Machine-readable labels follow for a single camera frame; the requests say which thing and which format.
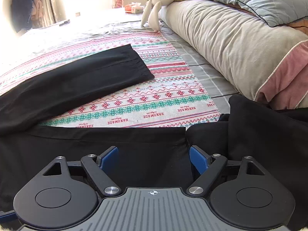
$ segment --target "striped blanket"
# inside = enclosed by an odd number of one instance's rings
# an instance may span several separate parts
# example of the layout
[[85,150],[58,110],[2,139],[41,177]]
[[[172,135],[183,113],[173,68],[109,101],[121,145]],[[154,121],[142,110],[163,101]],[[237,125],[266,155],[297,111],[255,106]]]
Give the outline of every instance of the striped blanket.
[[64,127],[189,127],[214,122],[219,111],[173,45],[159,32],[87,39],[27,61],[0,77],[0,94],[25,79],[79,58],[131,44],[155,75],[43,122]]

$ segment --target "pant leg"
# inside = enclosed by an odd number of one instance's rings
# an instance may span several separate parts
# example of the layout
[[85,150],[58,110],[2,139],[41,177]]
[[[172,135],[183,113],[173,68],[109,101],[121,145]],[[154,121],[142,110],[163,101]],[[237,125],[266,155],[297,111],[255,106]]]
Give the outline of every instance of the pant leg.
[[0,96],[0,135],[26,130],[152,78],[130,45],[81,58],[27,79]]
[[13,209],[15,194],[50,161],[99,155],[119,148],[119,161],[108,174],[126,187],[182,187],[193,182],[185,128],[65,128],[35,126],[0,136],[0,211]]
[[189,146],[197,145],[209,155],[228,157],[228,122],[209,122],[192,125],[186,132]]

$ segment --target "gray plaid sheet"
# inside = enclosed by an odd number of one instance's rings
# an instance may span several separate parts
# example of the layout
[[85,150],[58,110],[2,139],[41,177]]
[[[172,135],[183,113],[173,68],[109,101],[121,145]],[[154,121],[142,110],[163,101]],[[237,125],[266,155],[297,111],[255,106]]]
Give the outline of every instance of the gray plaid sheet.
[[238,94],[235,87],[211,66],[189,43],[174,33],[164,22],[161,32],[190,66],[222,114],[230,112],[229,98]]
[[[142,30],[152,30],[140,26],[142,14],[124,14],[124,8],[109,10],[112,14],[112,22],[105,27],[106,33],[110,35],[121,33],[140,32]],[[221,73],[213,68],[209,62],[204,59],[189,43],[174,33],[163,21],[160,21],[161,33],[177,49],[181,57],[190,66],[194,74],[200,80],[208,94],[212,97],[217,108],[222,114],[230,112],[229,98],[238,94],[230,82],[228,82]]]

